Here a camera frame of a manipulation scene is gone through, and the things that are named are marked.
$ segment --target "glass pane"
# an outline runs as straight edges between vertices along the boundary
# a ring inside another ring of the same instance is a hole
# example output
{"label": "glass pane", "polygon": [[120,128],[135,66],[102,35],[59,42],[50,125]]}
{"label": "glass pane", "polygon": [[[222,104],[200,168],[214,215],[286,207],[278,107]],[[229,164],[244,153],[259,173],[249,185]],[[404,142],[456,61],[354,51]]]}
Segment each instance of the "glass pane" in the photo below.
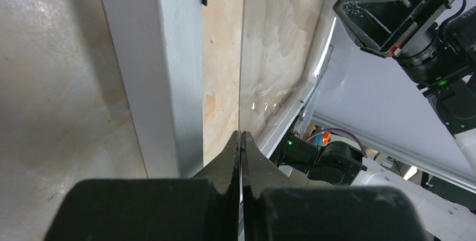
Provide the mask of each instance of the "glass pane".
{"label": "glass pane", "polygon": [[244,0],[239,129],[265,154],[318,82],[335,1]]}

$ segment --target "purple cable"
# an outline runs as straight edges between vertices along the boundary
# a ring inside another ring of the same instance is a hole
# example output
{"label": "purple cable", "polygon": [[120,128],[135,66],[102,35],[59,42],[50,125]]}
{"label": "purple cable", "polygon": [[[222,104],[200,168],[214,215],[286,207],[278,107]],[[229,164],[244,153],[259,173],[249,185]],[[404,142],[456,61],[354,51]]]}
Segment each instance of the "purple cable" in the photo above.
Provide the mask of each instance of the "purple cable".
{"label": "purple cable", "polygon": [[324,133],[325,131],[340,131],[342,133],[345,133],[347,135],[349,135],[350,137],[354,138],[354,140],[357,142],[357,144],[359,145],[360,147],[360,150],[362,151],[362,154],[364,155],[364,157],[367,158],[367,152],[365,151],[365,147],[364,145],[362,144],[362,142],[353,134],[351,133],[350,131],[347,131],[347,130],[344,130],[344,129],[340,129],[340,128],[327,128],[327,129],[322,129],[322,130],[318,130],[316,131],[315,133],[313,133],[311,136],[309,136],[307,139],[306,139],[306,142],[313,139],[314,137],[316,137],[318,134],[320,133]]}

